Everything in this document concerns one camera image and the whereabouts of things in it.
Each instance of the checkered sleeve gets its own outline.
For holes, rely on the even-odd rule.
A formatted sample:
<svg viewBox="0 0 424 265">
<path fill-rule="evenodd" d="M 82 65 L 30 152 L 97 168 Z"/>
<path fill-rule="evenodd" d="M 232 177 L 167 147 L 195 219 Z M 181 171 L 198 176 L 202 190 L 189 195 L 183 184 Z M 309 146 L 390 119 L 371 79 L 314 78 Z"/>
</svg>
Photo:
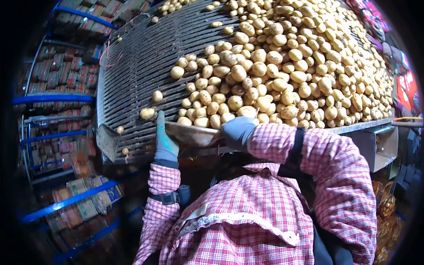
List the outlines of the checkered sleeve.
<svg viewBox="0 0 424 265">
<path fill-rule="evenodd" d="M 259 124 L 248 142 L 258 158 L 284 164 L 296 127 Z M 307 130 L 300 169 L 314 176 L 314 210 L 320 226 L 351 246 L 354 262 L 371 264 L 376 248 L 376 201 L 368 164 L 352 140 L 323 129 Z"/>
<path fill-rule="evenodd" d="M 148 180 L 152 194 L 164 194 L 178 189 L 181 177 L 178 169 L 151 164 Z M 163 205 L 162 202 L 147 198 L 143 216 L 140 247 L 134 265 L 141 265 L 152 253 L 160 251 L 170 229 L 178 220 L 179 204 Z"/>
</svg>

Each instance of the pink plaid shirt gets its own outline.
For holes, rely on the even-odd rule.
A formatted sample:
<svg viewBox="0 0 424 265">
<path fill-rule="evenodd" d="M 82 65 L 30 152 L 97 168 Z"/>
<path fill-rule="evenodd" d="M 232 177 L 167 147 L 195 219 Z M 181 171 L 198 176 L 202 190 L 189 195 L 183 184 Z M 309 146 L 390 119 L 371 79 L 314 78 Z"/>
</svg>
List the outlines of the pink plaid shirt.
<svg viewBox="0 0 424 265">
<path fill-rule="evenodd" d="M 142 264 L 160 250 L 159 264 L 314 264 L 313 226 L 296 180 L 277 176 L 293 146 L 295 127 L 260 124 L 248 151 L 274 163 L 245 166 L 240 176 L 208 189 L 179 214 L 179 205 L 148 199 Z M 355 264 L 371 264 L 376 248 L 376 201 L 366 160 L 347 137 L 305 132 L 301 170 L 314 176 L 314 210 L 322 228 L 351 246 Z M 150 192 L 172 192 L 180 171 L 151 165 Z"/>
</svg>

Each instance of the worker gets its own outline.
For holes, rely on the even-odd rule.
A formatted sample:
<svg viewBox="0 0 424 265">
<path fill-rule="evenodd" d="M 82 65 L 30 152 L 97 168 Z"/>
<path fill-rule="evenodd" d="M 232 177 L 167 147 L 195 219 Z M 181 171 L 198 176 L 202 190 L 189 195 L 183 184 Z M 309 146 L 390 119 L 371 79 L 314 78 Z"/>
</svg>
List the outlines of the worker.
<svg viewBox="0 0 424 265">
<path fill-rule="evenodd" d="M 209 188 L 180 213 L 161 201 L 180 186 L 179 146 L 159 111 L 156 153 L 134 264 L 371 264 L 376 249 L 376 199 L 369 168 L 348 137 L 323 129 L 259 124 L 237 117 L 222 126 L 228 147 L 267 163 Z M 280 164 L 312 175 L 311 211 Z"/>
</svg>

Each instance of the blue glove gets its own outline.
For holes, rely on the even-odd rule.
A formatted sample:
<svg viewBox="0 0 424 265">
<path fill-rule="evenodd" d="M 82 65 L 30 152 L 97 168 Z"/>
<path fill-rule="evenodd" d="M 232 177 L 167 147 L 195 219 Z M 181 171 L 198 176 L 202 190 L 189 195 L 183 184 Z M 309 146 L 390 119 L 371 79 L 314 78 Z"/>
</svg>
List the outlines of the blue glove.
<svg viewBox="0 0 424 265">
<path fill-rule="evenodd" d="M 180 147 L 165 133 L 165 113 L 161 110 L 156 120 L 155 164 L 178 168 Z"/>
<path fill-rule="evenodd" d="M 244 116 L 234 118 L 222 126 L 225 143 L 232 149 L 247 152 L 247 141 L 255 128 L 253 119 Z"/>
</svg>

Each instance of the sleeve cuff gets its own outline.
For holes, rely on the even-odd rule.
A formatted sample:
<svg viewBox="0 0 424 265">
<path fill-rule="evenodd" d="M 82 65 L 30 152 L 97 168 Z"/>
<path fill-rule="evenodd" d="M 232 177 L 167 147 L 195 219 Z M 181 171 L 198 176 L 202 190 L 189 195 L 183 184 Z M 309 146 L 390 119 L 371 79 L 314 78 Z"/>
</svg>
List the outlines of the sleeve cuff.
<svg viewBox="0 0 424 265">
<path fill-rule="evenodd" d="M 164 159 L 155 159 L 153 161 L 153 164 L 163 166 L 163 167 L 169 167 L 169 168 L 175 168 L 178 169 L 179 163 L 175 161 L 168 161 Z"/>
</svg>

